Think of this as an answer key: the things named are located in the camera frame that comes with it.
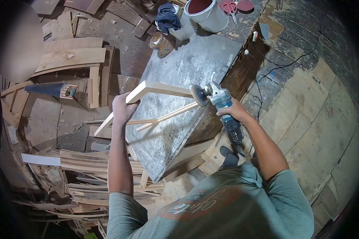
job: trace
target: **workbench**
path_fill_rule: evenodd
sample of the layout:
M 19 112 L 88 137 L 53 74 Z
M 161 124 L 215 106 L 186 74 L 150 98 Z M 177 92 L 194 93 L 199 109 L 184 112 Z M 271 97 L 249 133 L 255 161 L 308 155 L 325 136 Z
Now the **workbench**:
M 188 41 L 177 41 L 175 50 L 161 57 L 154 50 L 141 81 L 153 81 L 182 88 L 202 87 L 215 81 L 240 100 L 254 80 L 265 54 L 258 19 L 267 1 L 252 0 L 254 11 L 229 16 L 227 27 L 211 34 L 198 30 Z M 254 48 L 252 32 L 258 31 Z M 248 49 L 255 60 L 244 55 Z M 148 93 L 141 99 L 132 120 L 156 119 L 191 102 L 192 98 Z M 216 109 L 208 103 L 172 117 L 157 125 L 136 131 L 140 125 L 126 127 L 126 140 L 150 178 L 159 181 L 173 165 L 196 155 L 211 145 L 222 129 Z

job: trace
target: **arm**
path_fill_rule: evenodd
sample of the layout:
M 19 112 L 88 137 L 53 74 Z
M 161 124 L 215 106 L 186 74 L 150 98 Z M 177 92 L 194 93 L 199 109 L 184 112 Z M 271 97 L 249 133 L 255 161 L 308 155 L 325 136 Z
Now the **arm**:
M 242 107 L 238 100 L 234 98 L 231 98 L 231 100 L 233 102 L 232 106 L 221 108 L 217 115 L 229 114 L 246 127 L 264 178 L 268 180 L 282 170 L 290 169 L 282 151 L 263 130 L 259 122 Z
M 110 193 L 121 192 L 133 197 L 133 173 L 126 151 L 125 127 L 137 109 L 139 101 L 126 104 L 126 96 L 129 93 L 116 96 L 113 100 L 114 118 L 109 153 L 108 187 Z

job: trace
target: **white board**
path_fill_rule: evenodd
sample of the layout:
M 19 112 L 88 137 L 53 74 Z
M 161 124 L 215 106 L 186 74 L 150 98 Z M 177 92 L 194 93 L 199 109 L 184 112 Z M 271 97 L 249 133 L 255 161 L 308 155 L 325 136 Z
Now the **white board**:
M 21 158 L 24 163 L 32 163 L 32 164 L 37 164 L 37 165 L 61 166 L 60 158 L 38 156 L 38 155 L 28 155 L 26 153 L 21 153 Z

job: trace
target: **hand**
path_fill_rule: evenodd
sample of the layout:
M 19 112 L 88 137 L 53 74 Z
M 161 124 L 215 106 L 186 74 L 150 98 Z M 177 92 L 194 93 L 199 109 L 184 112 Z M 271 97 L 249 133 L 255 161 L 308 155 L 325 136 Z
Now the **hand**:
M 132 118 L 135 110 L 141 101 L 137 101 L 133 104 L 126 103 L 126 97 L 130 94 L 124 93 L 122 95 L 116 96 L 113 100 L 113 125 L 114 126 L 124 126 Z
M 245 121 L 245 119 L 247 119 L 247 117 L 251 117 L 250 113 L 247 112 L 246 109 L 244 109 L 244 107 L 241 105 L 241 103 L 238 100 L 231 97 L 231 101 L 233 104 L 230 107 L 219 109 L 219 111 L 217 112 L 218 116 L 221 116 L 224 114 L 229 114 L 233 118 L 235 118 L 236 120 L 238 120 L 242 123 L 244 123 L 244 121 Z

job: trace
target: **black cable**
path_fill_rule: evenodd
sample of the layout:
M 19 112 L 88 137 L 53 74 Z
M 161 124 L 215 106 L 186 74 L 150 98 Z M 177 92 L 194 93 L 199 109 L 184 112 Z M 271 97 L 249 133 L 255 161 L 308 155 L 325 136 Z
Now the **black cable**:
M 285 68 L 285 67 L 289 67 L 289 66 L 291 66 L 292 64 L 296 63 L 300 58 L 302 58 L 302 57 L 304 57 L 304 56 L 307 56 L 307 55 L 310 55 L 310 54 L 311 54 L 313 51 L 315 51 L 315 49 L 317 48 L 318 42 L 319 42 L 319 38 L 320 38 L 321 34 L 322 34 L 322 23 L 321 23 L 321 29 L 320 29 L 320 31 L 319 31 L 319 34 L 318 34 L 318 37 L 317 37 L 317 42 L 315 43 L 314 49 L 312 49 L 312 51 L 310 51 L 310 52 L 308 52 L 308 53 L 306 53 L 306 54 L 304 54 L 304 55 L 301 55 L 301 56 L 298 57 L 296 60 L 294 60 L 293 62 L 291 62 L 290 64 L 287 64 L 287 65 L 277 64 L 277 63 L 272 62 L 272 61 L 270 61 L 269 59 L 267 59 L 266 56 L 264 56 L 264 55 L 257 49 L 257 47 L 256 47 L 256 45 L 255 45 L 255 42 L 253 42 L 253 45 L 254 45 L 255 50 L 257 50 L 257 51 L 259 52 L 259 54 L 261 54 L 261 55 L 263 56 L 264 59 L 266 59 L 268 62 L 270 62 L 270 63 L 272 63 L 272 64 L 278 66 L 278 67 L 276 67 L 276 68 L 271 69 L 267 74 L 265 74 L 265 75 L 263 75 L 263 76 L 264 76 L 264 77 L 267 77 L 268 74 L 270 74 L 273 70 L 282 69 L 282 68 Z M 251 56 L 251 58 L 254 60 L 254 63 L 256 64 L 256 61 L 255 61 L 254 57 L 253 57 L 250 53 L 248 53 L 248 55 Z M 260 89 L 259 89 L 258 82 L 257 82 L 257 80 L 256 80 L 256 75 L 257 75 L 257 74 L 255 74 L 255 83 L 256 83 L 256 85 L 258 86 L 259 95 L 261 96 L 261 99 L 259 100 L 260 103 L 261 103 L 261 105 L 260 105 L 259 110 L 258 110 L 258 123 L 259 123 L 259 113 L 260 113 L 260 111 L 261 111 L 261 109 L 262 109 L 263 99 L 262 99 L 261 91 L 260 91 Z M 251 153 L 252 148 L 253 148 L 253 145 L 251 144 L 251 148 L 250 148 L 249 154 Z
M 256 67 L 256 60 L 255 58 L 253 57 L 253 55 L 251 55 L 250 53 L 248 53 L 249 56 L 251 56 L 251 58 L 254 60 L 254 63 L 255 63 L 255 67 Z M 257 97 L 259 102 L 261 103 L 261 105 L 259 106 L 259 110 L 258 110 L 258 117 L 257 117 L 257 121 L 259 123 L 259 113 L 261 112 L 261 109 L 262 109 L 262 105 L 263 105 L 263 98 L 262 98 L 262 94 L 261 94 L 261 90 L 259 89 L 259 85 L 258 85 L 258 81 L 256 80 L 256 76 L 257 76 L 258 72 L 255 74 L 255 83 L 256 83 L 256 86 L 258 87 L 258 92 L 259 92 L 259 96 L 261 98 L 258 98 L 258 96 L 254 96 L 254 97 Z M 249 154 L 251 153 L 251 150 L 253 149 L 253 144 L 251 144 L 251 147 L 250 147 L 250 151 L 249 151 Z
M 318 34 L 318 37 L 317 37 L 317 42 L 315 43 L 315 46 L 314 46 L 314 48 L 312 49 L 312 51 L 310 51 L 310 52 L 308 52 L 308 53 L 306 53 L 306 54 L 304 54 L 304 55 L 301 55 L 301 56 L 298 57 L 296 60 L 294 60 L 293 62 L 291 62 L 290 64 L 287 64 L 287 65 L 277 64 L 277 63 L 275 63 L 275 62 L 272 62 L 272 61 L 268 60 L 268 59 L 257 49 L 257 47 L 255 46 L 255 42 L 253 42 L 254 48 L 259 52 L 259 54 L 261 54 L 261 55 L 264 57 L 264 59 L 266 59 L 268 62 L 270 62 L 270 63 L 272 63 L 272 64 L 274 64 L 274 65 L 279 66 L 279 67 L 276 67 L 276 68 L 271 69 L 267 74 L 265 74 L 265 75 L 263 75 L 263 76 L 264 76 L 264 77 L 267 77 L 267 75 L 270 74 L 273 70 L 282 69 L 282 68 L 285 68 L 285 67 L 289 67 L 289 66 L 291 66 L 292 64 L 296 63 L 300 58 L 302 58 L 302 57 L 304 57 L 304 56 L 307 56 L 307 55 L 310 55 L 310 54 L 311 54 L 313 51 L 315 51 L 315 49 L 317 48 L 318 42 L 319 42 L 319 38 L 320 38 L 321 34 L 322 34 L 322 23 L 321 23 L 321 29 L 320 29 L 319 34 Z

